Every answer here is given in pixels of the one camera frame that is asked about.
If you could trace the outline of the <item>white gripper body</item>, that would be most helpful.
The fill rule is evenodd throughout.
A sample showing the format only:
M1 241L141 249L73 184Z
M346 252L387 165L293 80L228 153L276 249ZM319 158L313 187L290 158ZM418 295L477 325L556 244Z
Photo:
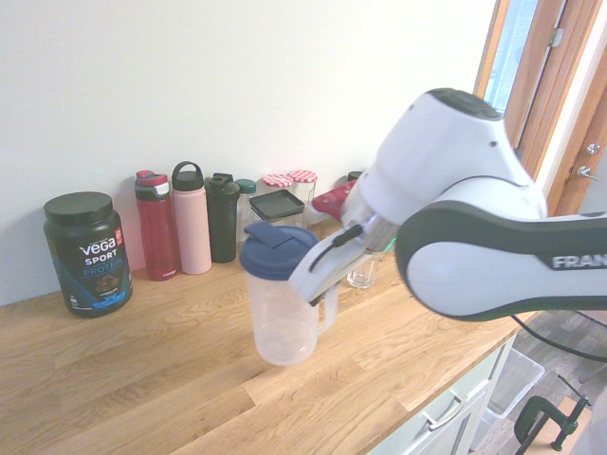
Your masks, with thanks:
M315 244L288 282L303 301L316 306L325 292L366 262L378 247L378 221L344 227Z

